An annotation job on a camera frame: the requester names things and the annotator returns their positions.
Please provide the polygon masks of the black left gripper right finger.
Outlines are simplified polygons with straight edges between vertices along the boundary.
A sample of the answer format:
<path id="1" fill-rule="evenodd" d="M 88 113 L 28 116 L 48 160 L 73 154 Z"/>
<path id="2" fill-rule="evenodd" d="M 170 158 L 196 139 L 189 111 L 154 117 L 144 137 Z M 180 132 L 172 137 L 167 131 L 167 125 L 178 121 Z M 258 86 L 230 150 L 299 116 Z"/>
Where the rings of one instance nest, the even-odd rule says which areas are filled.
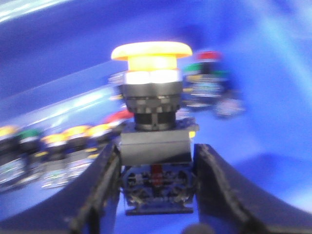
<path id="1" fill-rule="evenodd" d="M 310 234 L 312 215 L 264 191 L 210 145 L 195 144 L 197 207 L 217 234 Z"/>

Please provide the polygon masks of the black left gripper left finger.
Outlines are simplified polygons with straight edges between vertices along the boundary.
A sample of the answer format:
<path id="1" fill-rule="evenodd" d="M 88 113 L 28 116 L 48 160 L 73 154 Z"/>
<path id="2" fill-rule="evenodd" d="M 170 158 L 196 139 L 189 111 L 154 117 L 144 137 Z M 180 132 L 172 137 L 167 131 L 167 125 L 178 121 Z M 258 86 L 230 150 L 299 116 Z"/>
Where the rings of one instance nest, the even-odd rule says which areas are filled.
<path id="1" fill-rule="evenodd" d="M 114 230 L 121 170 L 116 144 L 108 144 L 93 165 L 100 167 L 100 173 L 83 206 L 70 221 L 71 234 L 111 234 Z"/>

